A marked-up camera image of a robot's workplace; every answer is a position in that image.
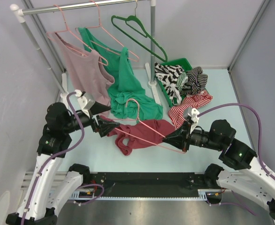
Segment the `dark striped garment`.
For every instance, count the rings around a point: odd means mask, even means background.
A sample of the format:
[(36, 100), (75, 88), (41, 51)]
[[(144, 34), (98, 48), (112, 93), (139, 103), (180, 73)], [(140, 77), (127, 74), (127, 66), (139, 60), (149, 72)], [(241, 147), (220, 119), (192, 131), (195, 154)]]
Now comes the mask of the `dark striped garment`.
[(181, 95), (197, 95), (206, 88), (208, 75), (203, 73), (202, 67), (195, 67), (189, 71), (183, 71), (177, 81)]

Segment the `green plastic hanger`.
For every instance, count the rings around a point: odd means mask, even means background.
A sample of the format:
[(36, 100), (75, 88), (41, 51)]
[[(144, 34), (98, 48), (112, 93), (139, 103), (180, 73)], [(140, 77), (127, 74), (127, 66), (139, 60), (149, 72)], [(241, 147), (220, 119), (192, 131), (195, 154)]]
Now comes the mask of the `green plastic hanger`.
[[(129, 37), (131, 40), (133, 40), (135, 43), (137, 43), (140, 47), (144, 48), (146, 51), (148, 51), (151, 55), (153, 55), (154, 57), (158, 58), (159, 60), (163, 61), (163, 62), (167, 62), (168, 61), (168, 56), (166, 51), (163, 49), (163, 47), (160, 46), (160, 44), (155, 40), (154, 36), (152, 34), (149, 34), (147, 32), (147, 30), (145, 29), (144, 25), (142, 24), (141, 20), (137, 17), (137, 13), (136, 10), (138, 8), (138, 1), (135, 1), (136, 6), (134, 9), (134, 15), (129, 15), (128, 17), (121, 17), (121, 16), (117, 16), (117, 15), (112, 15), (111, 16), (111, 23), (113, 24), (113, 26), (115, 28), (117, 28), (121, 33), (123, 33), (124, 35), (126, 35), (127, 37)], [(132, 30), (134, 30), (136, 33), (138, 33), (139, 35), (143, 36), (144, 38), (150, 39), (151, 41), (151, 48), (147, 48), (145, 45), (143, 45), (142, 43), (140, 43), (137, 39), (135, 39), (132, 35), (130, 35), (129, 33), (127, 33), (125, 30), (121, 29), (115, 22), (114, 20), (119, 20), (119, 21), (123, 21), (125, 22), (125, 24), (130, 27)], [(132, 25), (129, 24), (129, 22), (135, 22), (138, 27), (140, 28), (140, 30), (137, 30), (135, 27), (133, 27)], [(159, 56), (156, 52), (155, 52), (155, 47), (158, 47), (162, 54), (163, 57)]]

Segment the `dusty pink tank top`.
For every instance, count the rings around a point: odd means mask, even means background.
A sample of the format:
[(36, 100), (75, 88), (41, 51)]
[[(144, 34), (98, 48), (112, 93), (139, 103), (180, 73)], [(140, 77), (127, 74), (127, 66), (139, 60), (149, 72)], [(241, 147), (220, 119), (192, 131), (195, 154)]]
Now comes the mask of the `dusty pink tank top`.
[(99, 62), (100, 54), (69, 44), (57, 33), (53, 33), (52, 37), (64, 57), (73, 87), (91, 94), (96, 102), (110, 106), (107, 90), (114, 84), (115, 78)]

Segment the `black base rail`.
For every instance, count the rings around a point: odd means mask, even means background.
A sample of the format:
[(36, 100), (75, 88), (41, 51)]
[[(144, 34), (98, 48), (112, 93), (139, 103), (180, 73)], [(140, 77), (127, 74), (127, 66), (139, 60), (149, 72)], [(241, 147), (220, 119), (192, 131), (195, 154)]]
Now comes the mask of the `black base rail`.
[(220, 195), (223, 188), (201, 173), (193, 172), (98, 172), (83, 182), (89, 192), (96, 184), (104, 188), (103, 198), (184, 199), (198, 197), (199, 190)]

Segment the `green tank top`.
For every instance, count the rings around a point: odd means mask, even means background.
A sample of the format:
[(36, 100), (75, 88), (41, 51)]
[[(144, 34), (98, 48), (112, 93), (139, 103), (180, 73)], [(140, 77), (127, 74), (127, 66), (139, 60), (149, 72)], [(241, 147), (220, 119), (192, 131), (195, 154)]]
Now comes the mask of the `green tank top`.
[(78, 31), (82, 41), (89, 46), (85, 50), (94, 49), (108, 61), (104, 68), (115, 79), (115, 83), (108, 88), (111, 113), (119, 119), (134, 119), (139, 113), (141, 120), (161, 120), (163, 107), (146, 95), (145, 89), (135, 77), (128, 59), (128, 48), (123, 47), (121, 51), (112, 49), (96, 39), (87, 28), (79, 27)]

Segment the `red white striped garment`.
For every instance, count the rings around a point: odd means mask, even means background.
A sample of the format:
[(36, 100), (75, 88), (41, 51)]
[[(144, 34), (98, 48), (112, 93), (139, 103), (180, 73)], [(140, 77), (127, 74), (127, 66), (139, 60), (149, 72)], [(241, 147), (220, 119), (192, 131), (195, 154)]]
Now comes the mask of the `red white striped garment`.
[(171, 107), (168, 111), (168, 116), (171, 119), (174, 127), (179, 128), (183, 124), (183, 113), (187, 108), (191, 107), (199, 109), (209, 104), (212, 99), (213, 96), (211, 96), (206, 90), (204, 90), (200, 94), (186, 96), (184, 100), (180, 103), (180, 105)]

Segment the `black white zigzag garment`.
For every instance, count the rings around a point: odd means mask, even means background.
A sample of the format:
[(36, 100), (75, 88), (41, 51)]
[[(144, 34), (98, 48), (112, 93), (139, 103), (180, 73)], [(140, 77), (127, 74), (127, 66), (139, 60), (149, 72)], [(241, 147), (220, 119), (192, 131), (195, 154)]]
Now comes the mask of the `black white zigzag garment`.
[(179, 77), (183, 72), (180, 65), (162, 65), (157, 62), (154, 64), (155, 76), (161, 82), (168, 99), (172, 105), (179, 105), (182, 101), (178, 87)]

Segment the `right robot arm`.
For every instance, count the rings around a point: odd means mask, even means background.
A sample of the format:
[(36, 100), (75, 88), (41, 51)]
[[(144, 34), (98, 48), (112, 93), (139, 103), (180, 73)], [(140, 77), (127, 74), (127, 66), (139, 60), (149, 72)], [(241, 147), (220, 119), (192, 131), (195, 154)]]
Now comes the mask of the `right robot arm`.
[(260, 162), (257, 153), (235, 138), (236, 130), (226, 120), (216, 120), (209, 131), (192, 130), (190, 121), (167, 135), (163, 142), (183, 152), (190, 145), (217, 150), (227, 167), (249, 177), (238, 178), (221, 166), (211, 164), (205, 171), (204, 184), (209, 188), (223, 187), (242, 195), (269, 212), (275, 221), (275, 173)]

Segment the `green plastic bin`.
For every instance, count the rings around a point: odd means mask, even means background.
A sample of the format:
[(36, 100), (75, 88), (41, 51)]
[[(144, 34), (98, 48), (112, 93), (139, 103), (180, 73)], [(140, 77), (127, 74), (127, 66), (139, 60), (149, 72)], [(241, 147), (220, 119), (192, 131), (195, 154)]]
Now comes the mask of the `green plastic bin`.
[[(193, 67), (190, 65), (189, 61), (186, 59), (186, 58), (180, 58), (180, 59), (176, 59), (176, 60), (171, 60), (169, 62), (165, 62), (165, 63), (161, 63), (161, 65), (168, 65), (168, 66), (175, 66), (175, 65), (180, 65), (185, 71), (189, 71), (189, 70), (192, 70)], [(173, 106), (173, 102), (172, 100), (169, 98), (163, 84), (161, 81), (159, 81), (157, 78), (156, 78), (156, 81), (158, 83), (158, 85), (160, 86), (161, 88), (161, 91), (169, 105), (169, 107), (171, 108)]]

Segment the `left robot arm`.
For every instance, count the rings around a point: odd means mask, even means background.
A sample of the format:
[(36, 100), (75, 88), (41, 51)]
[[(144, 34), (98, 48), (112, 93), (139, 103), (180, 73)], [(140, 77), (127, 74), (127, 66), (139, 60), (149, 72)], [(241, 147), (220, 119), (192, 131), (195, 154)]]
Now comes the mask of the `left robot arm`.
[(66, 153), (72, 150), (70, 133), (92, 127), (101, 137), (119, 126), (116, 122), (105, 122), (93, 118), (109, 111), (110, 107), (95, 102), (88, 115), (83, 111), (70, 113), (63, 103), (51, 104), (47, 109), (46, 124), (39, 140), (37, 161), (27, 193), (17, 212), (8, 214), (8, 225), (54, 225), (58, 215), (73, 192), (91, 182), (89, 167), (73, 164), (65, 179), (50, 193), (53, 180)]

